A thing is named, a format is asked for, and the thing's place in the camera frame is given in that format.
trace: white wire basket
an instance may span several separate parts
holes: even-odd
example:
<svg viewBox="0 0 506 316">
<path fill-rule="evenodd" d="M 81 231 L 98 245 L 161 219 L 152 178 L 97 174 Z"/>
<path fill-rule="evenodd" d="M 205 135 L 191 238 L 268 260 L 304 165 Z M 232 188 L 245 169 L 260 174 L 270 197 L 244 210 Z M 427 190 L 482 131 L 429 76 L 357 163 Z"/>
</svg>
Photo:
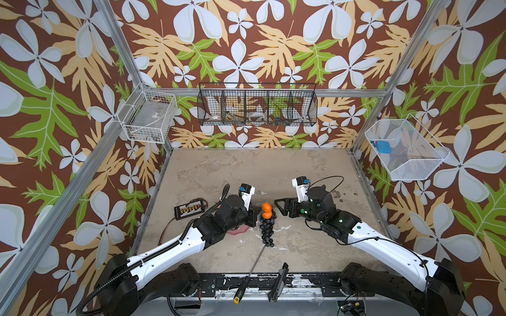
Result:
<svg viewBox="0 0 506 316">
<path fill-rule="evenodd" d="M 178 107 L 175 95 L 145 90 L 132 93 L 125 105 L 131 108 L 121 126 L 129 140 L 165 143 L 170 123 Z"/>
<path fill-rule="evenodd" d="M 378 120 L 365 132 L 392 181 L 426 180 L 450 154 L 425 126 L 413 118 L 431 143 L 408 119 Z M 388 142 L 391 153 L 379 152 L 375 146 L 378 141 Z"/>
</svg>

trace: wire basket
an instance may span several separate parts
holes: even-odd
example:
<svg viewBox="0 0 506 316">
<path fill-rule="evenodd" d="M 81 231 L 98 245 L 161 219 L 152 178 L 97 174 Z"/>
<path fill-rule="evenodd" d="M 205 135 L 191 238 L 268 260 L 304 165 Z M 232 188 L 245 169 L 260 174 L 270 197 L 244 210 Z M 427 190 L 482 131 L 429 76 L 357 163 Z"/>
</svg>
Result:
<svg viewBox="0 0 506 316">
<path fill-rule="evenodd" d="M 163 144 L 177 109 L 176 96 L 151 90 L 132 93 L 126 101 L 130 106 L 121 122 L 131 141 Z"/>
<path fill-rule="evenodd" d="M 279 83 L 263 83 L 262 88 L 226 88 L 223 85 L 199 84 L 197 107 L 200 125 L 316 124 L 316 85 L 307 88 L 309 85 L 304 84 L 299 87 L 306 88 L 299 89 Z"/>
<path fill-rule="evenodd" d="M 378 120 L 365 132 L 365 137 L 372 144 L 383 167 L 387 169 L 393 181 L 426 180 L 450 154 L 421 123 L 417 121 L 435 140 L 437 148 L 422 136 L 415 126 L 407 119 Z M 390 153 L 378 150 L 379 141 L 390 145 Z"/>
</svg>

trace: battery charger board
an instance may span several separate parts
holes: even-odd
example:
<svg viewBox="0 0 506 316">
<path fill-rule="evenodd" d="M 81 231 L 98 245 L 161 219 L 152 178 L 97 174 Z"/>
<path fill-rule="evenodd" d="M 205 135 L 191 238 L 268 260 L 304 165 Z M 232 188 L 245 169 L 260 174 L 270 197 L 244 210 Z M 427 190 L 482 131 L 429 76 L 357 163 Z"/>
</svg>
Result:
<svg viewBox="0 0 506 316">
<path fill-rule="evenodd" d="M 176 220 L 180 220 L 195 214 L 200 214 L 205 211 L 207 202 L 203 199 L 191 200 L 188 204 L 183 204 L 174 207 L 174 217 Z"/>
</svg>

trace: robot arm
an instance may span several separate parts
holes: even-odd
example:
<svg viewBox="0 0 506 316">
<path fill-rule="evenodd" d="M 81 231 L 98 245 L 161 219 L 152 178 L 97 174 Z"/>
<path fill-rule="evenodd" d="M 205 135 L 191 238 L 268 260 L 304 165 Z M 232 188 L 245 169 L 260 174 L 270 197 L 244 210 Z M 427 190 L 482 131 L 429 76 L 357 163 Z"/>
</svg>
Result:
<svg viewBox="0 0 506 316">
<path fill-rule="evenodd" d="M 342 288 L 347 294 L 371 291 L 410 304 L 420 314 L 458 315 L 465 293 L 454 263 L 447 259 L 437 262 L 406 249 L 357 216 L 337 209 L 325 186 L 312 187 L 304 176 L 293 179 L 292 184 L 297 198 L 274 202 L 283 215 L 319 223 L 329 236 L 369 253 L 402 275 L 385 278 L 385 274 L 351 263 L 341 274 Z M 278 204 L 280 201 L 284 202 L 283 207 Z M 431 306 L 428 311 L 422 304 L 427 301 Z"/>
<path fill-rule="evenodd" d="M 255 227 L 260 209 L 250 205 L 255 188 L 239 187 L 239 195 L 227 197 L 229 185 L 221 200 L 199 218 L 191 220 L 183 233 L 147 252 L 125 258 L 117 255 L 104 267 L 95 291 L 76 309 L 77 316 L 102 313 L 104 316 L 128 316 L 150 299 L 173 294 L 191 295 L 196 291 L 199 276 L 190 264 L 164 272 L 184 258 L 221 241 L 227 231 L 246 224 Z M 97 297 L 100 309 L 83 311 Z"/>
</svg>

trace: screwdriver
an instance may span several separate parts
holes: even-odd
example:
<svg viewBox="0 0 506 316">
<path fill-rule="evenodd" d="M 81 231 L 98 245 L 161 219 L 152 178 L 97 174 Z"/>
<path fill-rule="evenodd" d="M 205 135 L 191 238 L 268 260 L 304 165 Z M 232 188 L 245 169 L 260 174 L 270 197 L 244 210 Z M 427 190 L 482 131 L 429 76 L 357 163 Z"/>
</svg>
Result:
<svg viewBox="0 0 506 316">
<path fill-rule="evenodd" d="M 264 249 L 265 249 L 265 245 L 262 247 L 262 250 L 260 251 L 260 254 L 257 257 L 257 260 L 253 264 L 253 267 L 251 268 L 251 271 L 249 272 L 249 275 L 244 278 L 244 280 L 242 281 L 241 285 L 239 285 L 239 288 L 237 289 L 237 292 L 235 292 L 234 303 L 239 304 L 239 302 L 241 301 L 244 293 L 246 292 L 246 287 L 248 286 L 248 283 L 249 283 L 249 281 L 251 279 L 251 273 L 255 269 L 255 266 L 257 265 L 257 262 L 260 259 L 260 256 L 262 255 L 262 252 L 264 252 Z"/>
</svg>

